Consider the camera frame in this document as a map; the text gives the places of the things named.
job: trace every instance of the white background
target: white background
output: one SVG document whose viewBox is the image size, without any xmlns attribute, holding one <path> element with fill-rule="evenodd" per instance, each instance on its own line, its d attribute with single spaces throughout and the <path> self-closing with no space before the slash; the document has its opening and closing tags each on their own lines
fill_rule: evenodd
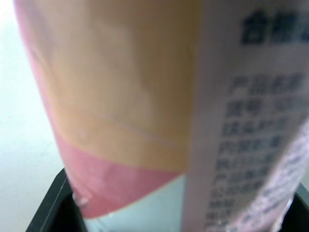
<svg viewBox="0 0 309 232">
<path fill-rule="evenodd" d="M 0 0 L 0 232 L 24 232 L 63 164 L 11 2 Z"/>
</svg>

